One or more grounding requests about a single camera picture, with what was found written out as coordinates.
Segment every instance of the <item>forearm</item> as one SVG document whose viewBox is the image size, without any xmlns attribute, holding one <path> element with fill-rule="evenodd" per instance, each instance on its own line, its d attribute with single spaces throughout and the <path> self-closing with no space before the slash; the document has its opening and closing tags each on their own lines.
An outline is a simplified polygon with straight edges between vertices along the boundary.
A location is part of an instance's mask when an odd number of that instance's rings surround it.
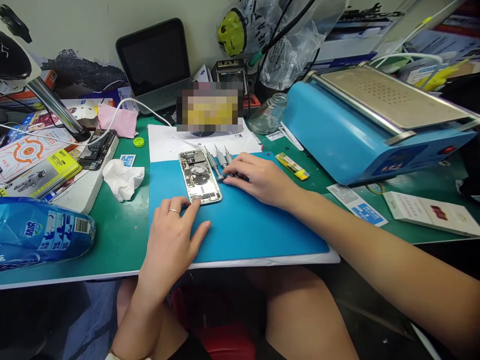
<svg viewBox="0 0 480 360">
<path fill-rule="evenodd" d="M 480 282 L 314 192 L 289 210 L 382 296 L 459 353 L 480 334 Z"/>
<path fill-rule="evenodd" d="M 111 352 L 122 360 L 145 359 L 152 354 L 162 325 L 162 299 L 151 296 L 140 284 L 113 339 Z"/>
</svg>

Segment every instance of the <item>hand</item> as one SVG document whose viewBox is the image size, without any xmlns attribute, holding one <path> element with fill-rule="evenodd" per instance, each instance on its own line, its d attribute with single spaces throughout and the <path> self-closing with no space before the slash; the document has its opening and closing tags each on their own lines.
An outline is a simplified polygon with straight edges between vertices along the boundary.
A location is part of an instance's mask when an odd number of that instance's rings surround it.
<svg viewBox="0 0 480 360">
<path fill-rule="evenodd" d="M 233 162 L 223 169 L 223 173 L 238 174 L 238 177 L 226 177 L 224 184 L 236 186 L 264 204 L 287 211 L 305 192 L 273 161 L 246 152 L 233 159 Z"/>
<path fill-rule="evenodd" d="M 165 199 L 155 210 L 146 248 L 146 256 L 138 276 L 138 286 L 145 296 L 160 304 L 175 282 L 185 273 L 199 252 L 200 245 L 210 229 L 204 221 L 190 239 L 192 225 L 201 201 L 193 204 L 184 196 Z M 180 216 L 175 211 L 188 207 Z"/>
</svg>

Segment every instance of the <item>crumpled tissue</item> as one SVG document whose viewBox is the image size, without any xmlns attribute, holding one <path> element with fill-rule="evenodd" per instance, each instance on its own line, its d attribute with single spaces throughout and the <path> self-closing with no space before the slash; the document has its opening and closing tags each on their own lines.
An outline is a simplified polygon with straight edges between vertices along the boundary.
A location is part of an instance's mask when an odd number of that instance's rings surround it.
<svg viewBox="0 0 480 360">
<path fill-rule="evenodd" d="M 106 163 L 103 180 L 110 186 L 111 192 L 119 202 L 130 200 L 135 189 L 140 186 L 145 176 L 144 167 L 128 167 L 120 159 L 112 159 Z"/>
</svg>

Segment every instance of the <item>metal heating plate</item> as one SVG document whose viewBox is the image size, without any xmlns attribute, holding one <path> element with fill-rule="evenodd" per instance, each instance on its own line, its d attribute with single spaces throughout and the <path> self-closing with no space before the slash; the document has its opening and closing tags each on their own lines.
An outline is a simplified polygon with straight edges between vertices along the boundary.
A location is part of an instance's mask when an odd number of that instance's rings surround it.
<svg viewBox="0 0 480 360">
<path fill-rule="evenodd" d="M 401 129 L 469 117 L 467 112 L 368 66 L 325 73 L 320 77 Z"/>
</svg>

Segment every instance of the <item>finger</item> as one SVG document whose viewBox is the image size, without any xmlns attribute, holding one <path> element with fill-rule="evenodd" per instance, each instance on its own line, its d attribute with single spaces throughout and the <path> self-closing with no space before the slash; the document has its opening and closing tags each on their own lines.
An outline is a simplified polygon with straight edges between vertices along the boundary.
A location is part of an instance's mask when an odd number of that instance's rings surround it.
<svg viewBox="0 0 480 360">
<path fill-rule="evenodd" d="M 249 193 L 252 195 L 252 191 L 254 189 L 253 184 L 251 184 L 248 181 L 245 181 L 239 177 L 227 177 L 223 180 L 224 184 L 227 185 L 233 185 L 234 187 L 237 187 L 239 189 L 242 189 L 243 191 Z"/>
<path fill-rule="evenodd" d="M 209 232 L 210 227 L 212 226 L 211 221 L 204 221 L 200 224 L 200 226 L 196 229 L 195 233 L 191 237 L 190 240 L 190 251 L 192 259 L 197 256 L 199 252 L 200 245 L 205 238 L 205 235 Z"/>
<path fill-rule="evenodd" d="M 166 217 L 167 214 L 169 213 L 170 209 L 170 203 L 172 202 L 172 199 L 163 199 L 161 201 L 160 207 L 157 209 L 159 216 Z"/>
<path fill-rule="evenodd" d="M 189 206 L 190 201 L 185 197 L 185 196 L 176 196 L 171 200 L 170 207 L 169 207 L 169 213 L 170 216 L 180 216 L 180 212 L 182 211 L 182 205 Z"/>
<path fill-rule="evenodd" d="M 255 155 L 252 155 L 248 152 L 241 152 L 233 159 L 232 164 L 235 161 L 241 161 L 251 165 L 260 165 L 263 159 L 256 157 Z"/>
<path fill-rule="evenodd" d="M 246 163 L 246 162 L 242 162 L 242 161 L 237 161 L 237 162 L 232 162 L 230 165 L 227 165 L 223 169 L 223 173 L 224 174 L 240 173 L 242 175 L 247 175 L 248 177 L 251 177 L 253 175 L 253 173 L 255 172 L 255 168 L 256 168 L 255 165 L 252 165 L 252 164 L 249 164 L 249 163 Z"/>
<path fill-rule="evenodd" d="M 202 201 L 200 199 L 195 199 L 182 216 L 182 219 L 190 226 L 192 226 L 195 221 L 201 203 Z"/>
</svg>

